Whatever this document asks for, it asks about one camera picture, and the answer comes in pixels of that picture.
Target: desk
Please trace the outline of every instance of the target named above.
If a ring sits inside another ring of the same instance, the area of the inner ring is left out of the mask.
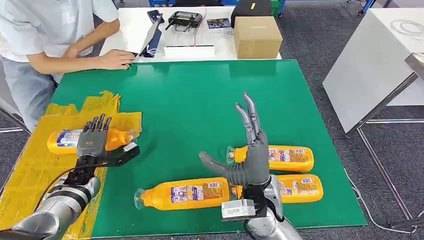
[[[364,124],[424,123],[424,119],[372,119],[385,106],[424,105],[424,58],[416,54],[424,53],[424,33],[401,34],[399,20],[424,25],[424,8],[368,10],[322,85],[344,132],[359,133],[409,220],[411,213],[361,129]],[[375,44],[364,44],[369,39]]]
[[[221,1],[223,5],[225,6],[234,6],[237,5],[237,3],[239,2],[239,0],[222,0]],[[281,17],[283,15],[283,5],[284,2],[286,2],[286,0],[271,0],[271,4],[272,4],[272,16],[276,16],[278,15],[279,17]],[[150,5],[150,7],[156,7],[156,6],[169,6],[169,5],[174,5],[175,4],[175,0],[148,0],[148,3]]]
[[[108,37],[104,41],[103,48],[101,49],[100,56],[104,55],[111,49],[118,49],[129,51],[133,53],[141,52],[143,42],[146,38],[147,32],[152,26],[152,22],[147,15],[148,11],[158,10],[163,14],[165,23],[159,25],[159,30],[162,31],[158,49],[162,50],[165,46],[186,46],[194,44],[195,28],[189,32],[177,32],[174,27],[170,27],[165,31],[168,25],[168,18],[176,11],[185,11],[191,13],[201,14],[205,20],[200,25],[200,29],[196,35],[197,45],[214,45],[215,56],[213,57],[185,57],[181,58],[166,58],[163,52],[158,52],[155,57],[140,57],[138,62],[182,62],[182,61],[220,61],[220,60],[238,60],[236,55],[236,47],[234,45],[234,38],[232,35],[222,37],[221,34],[211,32],[206,23],[207,19],[223,19],[228,18],[231,20],[231,13],[234,6],[208,6],[208,7],[134,7],[134,8],[120,8],[119,21],[120,30],[114,35]]]
[[[246,144],[235,110],[244,91],[255,100],[271,144],[306,146],[314,153],[310,172],[320,177],[324,195],[317,202],[284,204],[293,225],[367,224],[295,60],[155,62],[75,72],[65,74],[51,101],[80,107],[86,96],[103,90],[122,95],[120,111],[143,112],[143,131],[140,155],[107,171],[92,237],[243,231],[241,222],[221,222],[220,207],[136,210],[133,195],[163,182],[214,177],[198,152],[224,163],[227,146]]]

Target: bottle label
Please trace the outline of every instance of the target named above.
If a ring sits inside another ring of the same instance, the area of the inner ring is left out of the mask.
[[[56,144],[58,147],[76,147],[80,134],[83,130],[63,130],[57,137]]]
[[[206,199],[222,198],[223,188],[220,182],[209,182],[200,185],[184,185],[171,187],[171,202],[182,203]]]
[[[292,149],[281,149],[281,148],[269,148],[269,161],[270,162],[296,162],[306,163],[308,162],[308,155],[305,148]]]
[[[300,181],[293,180],[286,184],[283,181],[279,182],[281,196],[305,196],[318,194],[317,184],[311,177],[304,177]]]

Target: white cable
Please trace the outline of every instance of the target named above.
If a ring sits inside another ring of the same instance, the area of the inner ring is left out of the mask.
[[[371,212],[368,209],[368,206],[365,203],[364,199],[362,198],[361,192],[359,191],[359,189],[357,188],[357,186],[355,185],[355,183],[352,181],[352,179],[349,177],[348,172],[346,171],[346,168],[343,167],[343,169],[344,169],[344,173],[346,174],[347,179],[349,179],[350,184],[352,184],[352,186],[353,186],[352,189],[358,194],[358,197],[356,199],[361,200],[363,206],[365,207],[366,212],[368,213],[369,219],[371,219],[371,222],[375,226],[377,226],[377,227],[379,227],[381,229],[384,229],[384,230],[388,230],[388,231],[392,231],[392,232],[397,232],[397,233],[402,233],[402,234],[413,234],[413,233],[415,233],[417,231],[417,226],[414,227],[414,230],[413,231],[402,231],[402,230],[391,229],[391,228],[387,228],[387,227],[378,225],[374,221],[373,217],[371,216]],[[424,210],[418,214],[418,217],[421,217],[422,214],[424,214]]]
[[[163,50],[159,50],[157,48],[152,48],[152,49],[148,49],[148,51],[147,51],[148,54],[153,54],[153,55],[155,55],[158,52],[163,52]]]
[[[412,25],[416,28],[416,31],[411,31],[405,28],[405,25]],[[391,22],[391,29],[395,30],[399,34],[408,36],[415,40],[422,40],[424,37],[424,26],[418,22],[412,20],[398,19]]]
[[[207,14],[208,14],[208,8],[204,7],[204,16],[201,19],[199,26],[197,26],[196,32],[194,33],[194,46],[195,47],[196,47],[196,35],[198,34],[198,31],[199,31],[200,27],[202,26],[203,20],[205,20]]]

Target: person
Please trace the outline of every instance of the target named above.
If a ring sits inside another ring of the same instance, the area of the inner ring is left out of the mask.
[[[94,28],[93,14],[103,22]],[[111,0],[0,0],[0,60],[23,121],[32,132],[65,73],[124,70],[130,52],[88,55],[120,28]]]

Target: white device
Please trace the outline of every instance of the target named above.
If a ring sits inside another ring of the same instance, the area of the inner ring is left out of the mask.
[[[196,59],[196,58],[213,58],[215,57],[215,46],[214,45],[178,45],[178,46],[166,46],[163,48],[165,58],[168,59]]]
[[[255,216],[255,204],[251,199],[238,199],[221,203],[222,219],[249,219]]]

